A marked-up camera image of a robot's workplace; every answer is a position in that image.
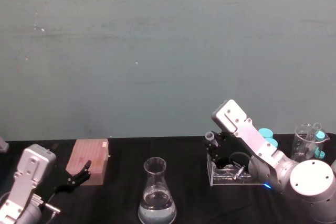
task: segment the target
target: cable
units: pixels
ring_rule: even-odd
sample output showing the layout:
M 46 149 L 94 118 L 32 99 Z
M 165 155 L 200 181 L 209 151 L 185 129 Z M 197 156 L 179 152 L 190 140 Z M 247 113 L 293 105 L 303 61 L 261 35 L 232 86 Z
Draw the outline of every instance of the cable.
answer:
M 256 170 L 256 165 L 254 164 L 253 160 L 252 160 L 251 157 L 250 157 L 249 155 L 247 155 L 245 152 L 233 152 L 233 153 L 230 155 L 230 157 L 229 157 L 229 162 L 230 162 L 233 166 L 237 166 L 237 167 L 241 168 L 241 165 L 240 165 L 239 163 L 237 163 L 237 162 L 235 162 L 235 161 L 232 160 L 232 157 L 233 157 L 233 156 L 237 156 L 237 155 L 241 155 L 241 156 L 244 156 L 244 157 L 248 158 L 248 160 L 251 162 L 251 165 L 252 165 L 253 169 Z M 254 180 L 255 177 L 254 177 L 252 174 L 250 174 L 250 175 L 251 175 L 251 178 L 250 178 L 249 180 Z
M 249 155 L 247 155 L 245 152 L 233 152 L 229 157 L 229 162 L 234 166 L 241 167 L 241 165 L 239 165 L 237 162 L 232 161 L 232 157 L 237 156 L 237 155 L 245 156 L 246 158 L 248 158 L 249 161 L 251 161 L 251 157 Z
M 1 198 L 0 198 L 0 206 L 2 205 L 2 204 L 1 204 L 1 201 L 2 201 L 8 194 L 10 194 L 10 193 L 11 193 L 11 191 L 8 191 L 8 192 L 4 193 L 4 194 L 1 196 Z
M 52 199 L 54 196 L 55 196 L 55 193 L 53 193 L 53 194 L 51 195 L 51 197 L 47 200 L 47 203 L 49 203 L 49 202 L 51 201 L 51 199 Z
M 55 217 L 56 215 L 54 213 L 52 213 L 50 219 L 45 223 L 45 224 L 49 224 Z

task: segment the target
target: robotic arm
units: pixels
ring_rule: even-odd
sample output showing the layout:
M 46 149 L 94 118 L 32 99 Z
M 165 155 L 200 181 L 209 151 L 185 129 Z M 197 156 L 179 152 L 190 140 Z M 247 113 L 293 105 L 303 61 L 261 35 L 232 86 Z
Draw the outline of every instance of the robotic arm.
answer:
M 54 153 L 37 144 L 23 151 L 14 174 L 12 189 L 0 207 L 0 224 L 37 223 L 45 208 L 53 212 L 53 218 L 60 210 L 48 203 L 52 195 L 61 191 L 71 192 L 90 178 L 88 168 L 91 161 L 75 176 L 54 167 L 55 161 Z
M 234 100 L 225 101 L 212 114 L 213 121 L 233 133 L 253 154 L 249 172 L 262 183 L 289 197 L 296 197 L 320 223 L 336 222 L 336 178 L 319 160 L 297 163 L 269 144 L 252 125 L 252 119 Z

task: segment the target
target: erlenmeyer flask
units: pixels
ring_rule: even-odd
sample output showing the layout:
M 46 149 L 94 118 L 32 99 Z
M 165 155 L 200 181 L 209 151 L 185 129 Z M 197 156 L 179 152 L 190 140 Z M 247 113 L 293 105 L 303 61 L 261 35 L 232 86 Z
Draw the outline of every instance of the erlenmeyer flask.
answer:
M 176 217 L 176 207 L 164 179 L 166 162 L 151 157 L 143 167 L 148 177 L 138 209 L 139 219 L 143 224 L 170 224 Z

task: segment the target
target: cyan bottle cap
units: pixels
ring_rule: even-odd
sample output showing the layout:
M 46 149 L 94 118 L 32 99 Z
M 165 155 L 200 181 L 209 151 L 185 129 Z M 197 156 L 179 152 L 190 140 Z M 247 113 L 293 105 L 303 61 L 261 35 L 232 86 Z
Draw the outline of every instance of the cyan bottle cap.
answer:
M 315 158 L 320 158 L 320 159 L 323 159 L 324 156 L 325 156 L 325 152 L 324 151 L 320 151 L 319 148 L 317 147 L 316 150 L 315 150 Z
M 320 159 L 323 159 L 323 158 L 324 158 L 324 156 L 325 156 L 325 153 L 324 153 L 324 151 L 322 151 L 322 152 L 320 153 L 320 156 L 319 156 L 319 158 L 320 158 Z
M 265 140 L 271 145 L 273 145 L 275 148 L 278 148 L 278 142 L 275 139 L 267 137 L 265 138 Z
M 316 141 L 323 141 L 325 137 L 326 137 L 326 135 L 325 135 L 325 133 L 323 131 L 318 131 L 315 134 Z
M 321 154 L 321 151 L 320 151 L 319 148 L 317 147 L 317 148 L 315 149 L 315 153 L 314 153 L 315 158 L 319 158 L 319 157 L 320 157 L 320 154 Z
M 273 137 L 273 131 L 271 131 L 268 128 L 261 128 L 259 129 L 259 133 L 264 137 L 264 138 L 272 138 Z

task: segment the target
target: black tablecloth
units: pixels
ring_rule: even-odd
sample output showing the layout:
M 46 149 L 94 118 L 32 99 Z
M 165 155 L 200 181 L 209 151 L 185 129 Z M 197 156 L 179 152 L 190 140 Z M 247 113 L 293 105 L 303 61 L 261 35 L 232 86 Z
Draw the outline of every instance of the black tablecloth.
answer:
M 336 146 L 324 146 L 326 162 L 336 158 Z M 275 135 L 279 149 L 290 154 L 293 135 Z M 175 224 L 311 223 L 301 205 L 264 186 L 209 186 L 203 137 L 110 139 L 103 186 L 81 186 L 72 194 L 56 195 L 51 204 L 62 214 L 51 223 L 140 224 L 137 209 L 146 182 L 143 163 L 158 156 L 167 162 L 166 181 L 177 207 Z M 66 167 L 75 140 L 10 142 L 0 154 L 0 195 L 10 190 L 24 148 L 37 143 L 55 150 L 57 165 Z M 50 217 L 43 212 L 40 223 Z

